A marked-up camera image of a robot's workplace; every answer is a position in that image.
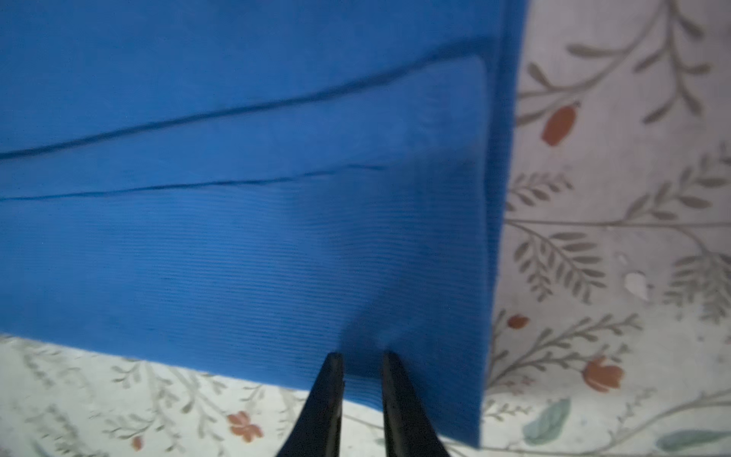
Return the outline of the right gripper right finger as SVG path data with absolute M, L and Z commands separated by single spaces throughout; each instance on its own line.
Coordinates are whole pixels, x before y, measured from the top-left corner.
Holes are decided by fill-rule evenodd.
M 382 398 L 387 457 L 449 457 L 394 352 L 383 357 Z

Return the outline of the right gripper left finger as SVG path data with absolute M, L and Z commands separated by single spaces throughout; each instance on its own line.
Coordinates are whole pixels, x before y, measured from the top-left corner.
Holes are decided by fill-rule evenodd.
M 331 352 L 277 457 L 338 457 L 344 391 L 344 358 Z

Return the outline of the blue tank top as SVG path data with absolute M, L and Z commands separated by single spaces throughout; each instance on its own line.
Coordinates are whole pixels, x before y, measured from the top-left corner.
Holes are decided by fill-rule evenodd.
M 5 1 L 1 329 L 480 441 L 523 1 Z

